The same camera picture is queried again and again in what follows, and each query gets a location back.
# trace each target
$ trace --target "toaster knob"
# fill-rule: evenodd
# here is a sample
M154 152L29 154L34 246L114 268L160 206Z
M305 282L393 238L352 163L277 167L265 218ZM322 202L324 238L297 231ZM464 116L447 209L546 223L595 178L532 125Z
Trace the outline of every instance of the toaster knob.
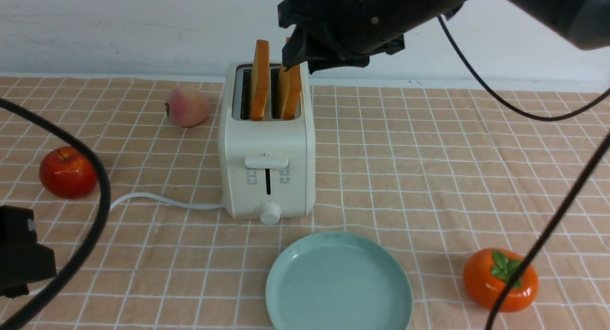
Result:
M273 225L279 222L279 216L281 214L282 208L274 202L268 202L259 209L261 223L265 225Z

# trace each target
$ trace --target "bread slice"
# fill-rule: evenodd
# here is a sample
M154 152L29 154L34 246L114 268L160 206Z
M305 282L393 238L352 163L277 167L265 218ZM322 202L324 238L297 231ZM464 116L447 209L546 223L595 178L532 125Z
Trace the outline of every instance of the bread slice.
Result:
M296 107L301 99L301 67L299 65L286 71L282 63L277 78L277 98L279 99L278 115L283 120L295 117Z
M257 40L250 78L250 119L261 120L271 87L271 70L269 69L269 42Z

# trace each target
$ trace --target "black cable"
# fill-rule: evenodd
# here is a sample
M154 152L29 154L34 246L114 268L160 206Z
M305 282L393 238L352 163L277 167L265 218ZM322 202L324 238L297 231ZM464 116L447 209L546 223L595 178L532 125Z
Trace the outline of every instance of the black cable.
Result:
M98 206L98 213L93 220L93 224L87 233L87 236L82 241L79 248L76 250L74 255L66 263L66 265L57 273L57 276L49 282L44 289L42 289L35 297L33 297L28 304L25 304L19 311L15 312L8 320L0 325L0 330L19 330L28 324L43 308L45 308L49 302L68 284L70 279L76 274L76 272L82 267L83 263L87 260L93 248L95 247L100 235L104 230L106 221L108 219L108 213L111 208L111 183L106 173L104 165L83 142L75 139L72 135L55 126L48 120L40 117L39 115L28 111L27 109L13 104L8 100L0 98L0 107L3 109L15 113L16 115L32 122L33 124L40 126L44 130L57 136L62 141L68 143L68 145L74 147L87 160L93 165L98 176L98 184L100 185L100 204Z
M512 106L509 102L507 102L506 100L501 98L497 93L495 93L495 91L492 90L482 80L482 78L479 76L479 74L477 74L477 72L475 72L475 69L472 68L472 66L466 59L466 57L464 57L464 54L462 54L462 51L459 49L458 45L453 40L453 37L451 36L451 33L449 33L449 30L447 29L447 26L445 25L445 22L441 16L438 16L438 22L440 22L440 26L443 28L443 31L444 31L445 35L447 36L447 39L449 39L449 42L451 43L451 46L453 46L453 49L455 50L457 55L460 57L460 59L462 59L462 62L464 63L464 65L466 65L466 68L468 68L468 71L470 71L470 73L475 77L475 79L477 79L477 81L479 81L479 83L481 83L482 87L484 87L487 92L492 94L492 96L494 96L494 98L496 98L496 100L498 100L501 104L503 104L504 106L508 107L510 110L515 111L516 113L518 113L524 117L530 118L532 120L547 121L547 122L566 120L566 119L572 118L574 116L577 116L577 115L589 110L593 106L599 104L606 97L608 97L608 95L610 95L610 89L607 89L604 93L599 95L599 97L595 98L595 100L593 100L592 102L589 102L587 105L581 107L580 109L571 111L569 113L566 113L565 115L561 115L561 116L557 116L557 117L541 117L541 116L532 115L531 113L527 113L525 111L517 109L517 107ZM499 309L501 308L503 302L505 301L506 297L508 296L508 293L510 293L510 290L517 283L517 280L519 280L521 275L523 275L523 273L525 273L525 270L532 263L532 261L534 260L536 255L538 255L538 253L540 252L542 247L545 245L545 243L547 243L547 241L551 237L551 234L553 234L553 232L555 232L555 228L557 228L557 226L561 222L562 218L566 215L566 212L568 211L568 209L570 209L571 204L574 202L574 199L576 199L578 193L582 189L582 186L584 186L584 184L586 184L586 182L587 182L587 180L589 180L589 177L591 176L591 174L595 171L595 168L597 167L597 165L603 158L604 154L606 154L608 147L610 147L610 132L608 132L604 141L601 142L599 147L597 147L597 149L595 150L595 153L593 154L593 156L587 163L586 167L584 167L581 174L578 176L576 182L574 183L574 185L571 187L570 191L568 192L566 198L563 200L563 202L557 209L557 212L555 213L553 218L549 221L546 228L544 229L544 231L542 232L542 234L536 241L536 243L534 243L532 248L529 250L528 254L525 256L525 259L523 259L523 262L521 262L521 264L519 265L519 267L517 268L515 273L512 274L512 276L506 282L504 289L502 289L502 292L499 294L498 299L496 300L496 302L494 303L494 306L491 308L491 310L489 312L488 320L485 325L485 330L492 330L492 326L494 326L495 318L497 317L497 315L499 313Z
M472 76L475 77L475 79L477 79L477 81L479 81L479 83L485 89L485 91L487 91L489 94L494 96L494 98L497 99L502 105L508 107L510 110L520 114L521 116L527 117L527 118L529 118L531 120L535 120L535 121L546 121L546 122L563 121L563 120L567 120L569 118L572 118L574 116L577 116L577 115L589 110L591 107L596 106L597 104L602 102L602 100L604 100L605 98L610 96L610 88L608 88L604 93L600 94L597 98L595 98L593 101L589 102L587 105L581 107L580 109L577 109L577 110L568 112L565 115L560 115L560 116L556 116L556 117L543 117L543 116L538 116L538 115L532 115L531 113L527 113L523 110L517 109L517 107L512 106L512 104L510 104L509 102L504 100L501 96L499 96L497 93L495 93L495 91L492 90L491 87L489 87L483 81L483 79L479 76L479 74L477 74L477 72L475 72L475 69L472 68L472 66L466 59L466 57L464 57L464 54L462 54L462 51L460 50L460 48L458 47L456 42L453 40L453 36L451 35L451 33L449 33L449 30L447 29L447 25L445 24L445 21L443 20L443 18L441 16L438 16L437 19L438 19L438 22L440 22L440 26L443 28L443 32L445 33L445 36L447 36L449 43L451 43L453 50L455 50L457 56L459 56L459 58L462 59L462 62L464 63L466 68L468 68L468 71L470 71L470 74L472 74Z

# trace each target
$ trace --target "light blue plate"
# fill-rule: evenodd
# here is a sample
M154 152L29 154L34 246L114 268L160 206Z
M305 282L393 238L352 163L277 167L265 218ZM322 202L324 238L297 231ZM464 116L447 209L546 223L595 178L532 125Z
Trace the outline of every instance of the light blue plate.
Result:
M405 330L409 280L384 248L348 232L304 237L279 255L266 282L276 330Z

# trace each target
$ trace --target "white wall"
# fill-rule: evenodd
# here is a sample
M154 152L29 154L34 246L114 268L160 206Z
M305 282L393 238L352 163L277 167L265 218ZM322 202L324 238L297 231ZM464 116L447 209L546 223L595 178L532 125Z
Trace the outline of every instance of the white wall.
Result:
M256 39L274 59L291 30L281 0L0 0L0 72L224 75L251 60ZM581 52L504 0L472 0L449 22L479 73L501 80L610 80L610 50ZM468 79L436 20L407 49L366 69L315 78Z

